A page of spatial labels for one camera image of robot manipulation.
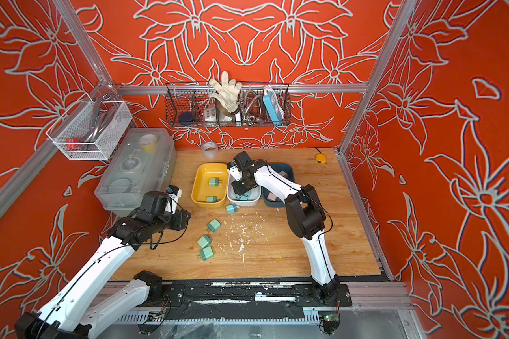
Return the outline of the blue plug pile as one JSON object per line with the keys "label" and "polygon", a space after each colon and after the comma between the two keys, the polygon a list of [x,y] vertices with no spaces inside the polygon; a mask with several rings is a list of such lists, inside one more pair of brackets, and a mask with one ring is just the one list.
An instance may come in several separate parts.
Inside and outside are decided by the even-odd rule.
{"label": "blue plug pile", "polygon": [[248,201],[250,199],[250,193],[247,192],[246,194],[237,195],[236,199],[239,201]]}

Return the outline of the teal plug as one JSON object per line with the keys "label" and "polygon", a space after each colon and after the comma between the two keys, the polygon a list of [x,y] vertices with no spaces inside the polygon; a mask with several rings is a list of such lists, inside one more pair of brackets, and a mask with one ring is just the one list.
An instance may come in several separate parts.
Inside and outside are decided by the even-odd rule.
{"label": "teal plug", "polygon": [[229,215],[237,213],[238,209],[239,209],[239,206],[236,204],[233,204],[233,203],[226,206],[226,212]]}

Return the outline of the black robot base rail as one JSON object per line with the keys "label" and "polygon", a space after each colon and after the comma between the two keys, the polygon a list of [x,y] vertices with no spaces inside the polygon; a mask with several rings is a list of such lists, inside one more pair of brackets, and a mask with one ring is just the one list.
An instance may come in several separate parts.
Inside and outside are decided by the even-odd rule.
{"label": "black robot base rail", "polygon": [[161,302],[144,303],[134,310],[163,312],[167,321],[284,321],[303,319],[305,311],[334,314],[350,306],[346,284],[332,296],[322,297],[311,278],[288,277],[164,281]]}

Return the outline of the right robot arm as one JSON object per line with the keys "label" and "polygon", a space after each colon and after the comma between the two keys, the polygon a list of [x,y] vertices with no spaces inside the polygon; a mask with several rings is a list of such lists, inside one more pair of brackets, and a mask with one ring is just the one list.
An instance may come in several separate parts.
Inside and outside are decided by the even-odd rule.
{"label": "right robot arm", "polygon": [[247,152],[226,164],[236,194],[262,187],[284,202],[288,226],[302,240],[310,262],[313,292],[321,303],[337,296],[340,286],[325,241],[326,210],[315,188],[301,186],[275,171],[265,160],[253,160]]}

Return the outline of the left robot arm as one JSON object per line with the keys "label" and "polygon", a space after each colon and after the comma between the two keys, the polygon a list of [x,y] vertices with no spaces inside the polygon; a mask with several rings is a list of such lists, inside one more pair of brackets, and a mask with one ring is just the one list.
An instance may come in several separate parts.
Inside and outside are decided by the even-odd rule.
{"label": "left robot arm", "polygon": [[119,218],[80,271],[37,312],[26,312],[14,326],[17,338],[97,338],[139,305],[167,305],[163,280],[142,271],[96,306],[92,302],[115,272],[143,246],[155,250],[166,230],[184,232],[190,213],[179,205],[182,190],[144,194],[140,207]]}

